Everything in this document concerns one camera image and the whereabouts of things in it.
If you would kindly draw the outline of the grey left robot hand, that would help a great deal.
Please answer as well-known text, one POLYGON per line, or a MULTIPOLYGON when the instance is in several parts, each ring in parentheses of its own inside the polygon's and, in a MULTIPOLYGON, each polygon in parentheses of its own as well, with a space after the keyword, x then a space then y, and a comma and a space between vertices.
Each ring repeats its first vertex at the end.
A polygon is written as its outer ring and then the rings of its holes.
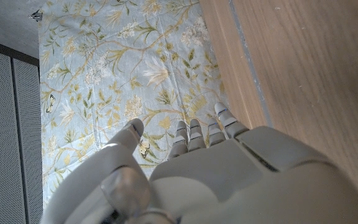
POLYGON ((133 157, 143 122, 130 120, 64 179, 42 223, 358 223, 358 190, 324 154, 214 109, 209 143, 180 121, 150 176, 133 157))

